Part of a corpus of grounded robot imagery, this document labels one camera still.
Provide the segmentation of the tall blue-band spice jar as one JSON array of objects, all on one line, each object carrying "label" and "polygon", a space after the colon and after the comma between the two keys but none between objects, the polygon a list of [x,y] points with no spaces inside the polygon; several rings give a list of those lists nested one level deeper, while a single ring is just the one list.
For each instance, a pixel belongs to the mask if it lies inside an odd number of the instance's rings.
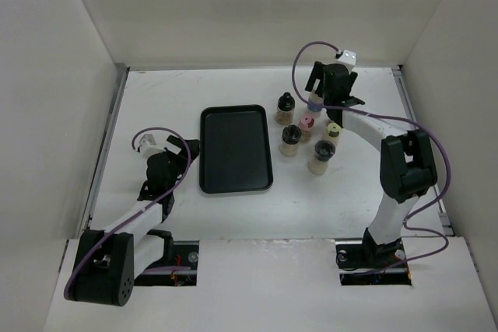
[{"label": "tall blue-band spice jar", "polygon": [[313,89],[308,96],[307,110],[313,118],[319,118],[322,111],[323,98]]}]

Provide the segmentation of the black grinder-cap spice bottle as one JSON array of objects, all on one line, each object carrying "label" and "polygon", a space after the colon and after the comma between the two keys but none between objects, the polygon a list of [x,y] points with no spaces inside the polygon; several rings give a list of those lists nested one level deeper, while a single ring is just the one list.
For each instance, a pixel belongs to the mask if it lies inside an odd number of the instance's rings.
[{"label": "black grinder-cap spice bottle", "polygon": [[302,131],[294,124],[288,125],[282,130],[279,151],[286,157],[293,157],[297,154]]}]

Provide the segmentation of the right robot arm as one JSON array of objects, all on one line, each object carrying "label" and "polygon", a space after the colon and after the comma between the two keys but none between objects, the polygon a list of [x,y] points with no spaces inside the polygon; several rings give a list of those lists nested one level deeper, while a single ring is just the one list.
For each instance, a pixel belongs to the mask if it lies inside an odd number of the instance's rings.
[{"label": "right robot arm", "polygon": [[340,63],[314,63],[305,90],[322,98],[330,120],[355,133],[380,153],[383,196],[377,214],[365,229],[361,243],[337,245],[338,267],[353,271],[393,263],[402,250],[402,225],[416,202],[437,181],[429,135],[404,130],[372,114],[363,114],[364,102],[351,94],[357,73]]}]

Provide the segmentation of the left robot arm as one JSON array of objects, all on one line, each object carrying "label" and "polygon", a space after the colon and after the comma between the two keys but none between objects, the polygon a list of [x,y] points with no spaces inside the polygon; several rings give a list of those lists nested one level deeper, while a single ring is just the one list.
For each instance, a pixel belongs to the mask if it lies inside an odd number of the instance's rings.
[{"label": "left robot arm", "polygon": [[200,142],[172,131],[166,139],[178,152],[159,145],[153,128],[132,139],[146,159],[146,180],[135,205],[103,229],[87,229],[79,238],[72,273],[63,296],[68,301],[124,306],[135,286],[194,286],[199,245],[174,240],[160,225],[174,206],[174,190],[199,156]]}]

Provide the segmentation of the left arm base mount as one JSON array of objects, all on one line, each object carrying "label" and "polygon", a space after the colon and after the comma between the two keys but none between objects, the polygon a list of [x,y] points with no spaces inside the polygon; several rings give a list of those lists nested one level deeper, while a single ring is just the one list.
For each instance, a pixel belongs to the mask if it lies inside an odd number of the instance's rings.
[{"label": "left arm base mount", "polygon": [[199,241],[175,241],[168,252],[135,279],[138,287],[190,287],[197,285]]}]

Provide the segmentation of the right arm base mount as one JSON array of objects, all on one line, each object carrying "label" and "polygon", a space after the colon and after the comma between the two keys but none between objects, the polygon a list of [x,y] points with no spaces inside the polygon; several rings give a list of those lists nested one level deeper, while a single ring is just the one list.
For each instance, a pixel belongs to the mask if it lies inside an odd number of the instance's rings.
[{"label": "right arm base mount", "polygon": [[342,286],[375,286],[412,284],[409,267],[400,239],[387,246],[363,242],[335,244],[336,264]]}]

